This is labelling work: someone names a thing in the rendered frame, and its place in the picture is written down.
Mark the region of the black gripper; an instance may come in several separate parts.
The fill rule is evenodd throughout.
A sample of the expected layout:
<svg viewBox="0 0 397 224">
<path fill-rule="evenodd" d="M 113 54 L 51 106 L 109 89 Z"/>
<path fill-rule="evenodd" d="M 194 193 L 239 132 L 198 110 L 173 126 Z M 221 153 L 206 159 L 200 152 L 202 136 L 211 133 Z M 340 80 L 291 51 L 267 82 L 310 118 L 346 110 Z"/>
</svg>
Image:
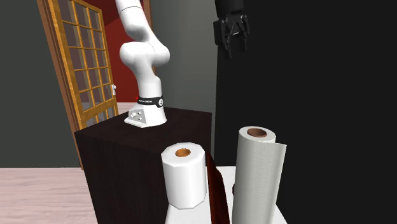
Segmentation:
<svg viewBox="0 0 397 224">
<path fill-rule="evenodd" d="M 238 28 L 233 34 L 239 40 L 240 51 L 247 51 L 247 37 L 250 35 L 248 17 L 242 14 L 244 0 L 214 0 L 218 19 L 213 22 L 214 40 L 217 46 L 223 47 L 226 59 L 232 57 L 230 36 L 232 22 Z"/>
</svg>

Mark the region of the tall white paper towel roll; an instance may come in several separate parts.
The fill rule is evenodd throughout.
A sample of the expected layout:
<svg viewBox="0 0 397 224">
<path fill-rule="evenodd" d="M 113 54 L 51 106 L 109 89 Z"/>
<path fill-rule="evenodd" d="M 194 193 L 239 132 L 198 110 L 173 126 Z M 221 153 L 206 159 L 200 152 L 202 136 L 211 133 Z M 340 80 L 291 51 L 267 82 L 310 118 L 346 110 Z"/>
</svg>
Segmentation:
<svg viewBox="0 0 397 224">
<path fill-rule="evenodd" d="M 263 127 L 239 130 L 232 224 L 272 224 L 287 146 Z"/>
</svg>

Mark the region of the wooden door with glass panes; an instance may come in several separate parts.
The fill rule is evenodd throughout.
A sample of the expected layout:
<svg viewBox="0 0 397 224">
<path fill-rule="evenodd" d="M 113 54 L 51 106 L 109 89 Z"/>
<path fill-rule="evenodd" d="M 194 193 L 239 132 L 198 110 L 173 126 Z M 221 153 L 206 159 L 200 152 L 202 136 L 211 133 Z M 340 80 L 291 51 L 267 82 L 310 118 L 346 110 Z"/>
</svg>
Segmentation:
<svg viewBox="0 0 397 224">
<path fill-rule="evenodd" d="M 72 132 L 118 115 L 105 25 L 87 0 L 36 0 Z"/>
</svg>

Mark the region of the short white paper roll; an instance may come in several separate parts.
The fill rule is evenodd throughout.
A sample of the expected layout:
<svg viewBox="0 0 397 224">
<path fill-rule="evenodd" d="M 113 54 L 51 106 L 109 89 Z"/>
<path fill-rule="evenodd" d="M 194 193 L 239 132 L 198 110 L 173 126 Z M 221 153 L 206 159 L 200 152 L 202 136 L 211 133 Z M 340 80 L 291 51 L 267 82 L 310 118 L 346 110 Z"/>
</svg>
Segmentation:
<svg viewBox="0 0 397 224">
<path fill-rule="evenodd" d="M 176 143 L 161 153 L 169 204 L 193 209 L 207 193 L 205 151 L 199 144 Z"/>
</svg>

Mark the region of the dark red-brown flat board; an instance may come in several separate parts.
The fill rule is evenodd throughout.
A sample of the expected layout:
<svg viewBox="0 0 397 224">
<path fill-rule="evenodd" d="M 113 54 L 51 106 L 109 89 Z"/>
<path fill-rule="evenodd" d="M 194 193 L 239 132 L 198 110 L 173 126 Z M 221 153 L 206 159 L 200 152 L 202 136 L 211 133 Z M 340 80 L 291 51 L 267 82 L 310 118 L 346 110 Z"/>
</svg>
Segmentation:
<svg viewBox="0 0 397 224">
<path fill-rule="evenodd" d="M 210 153 L 206 153 L 211 224 L 230 224 L 228 204 L 223 177 Z"/>
</svg>

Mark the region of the dark robot stand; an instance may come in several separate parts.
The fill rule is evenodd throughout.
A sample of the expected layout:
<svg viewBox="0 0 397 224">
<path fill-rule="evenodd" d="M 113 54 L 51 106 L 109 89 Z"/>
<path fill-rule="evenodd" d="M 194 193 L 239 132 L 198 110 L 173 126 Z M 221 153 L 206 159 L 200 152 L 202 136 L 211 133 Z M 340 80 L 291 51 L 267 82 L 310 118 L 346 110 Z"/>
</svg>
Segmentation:
<svg viewBox="0 0 397 224">
<path fill-rule="evenodd" d="M 75 132 L 98 224 L 165 224 L 162 152 L 185 142 L 211 150 L 211 113 L 164 110 L 167 121 L 155 127 L 127 124 L 123 113 Z"/>
</svg>

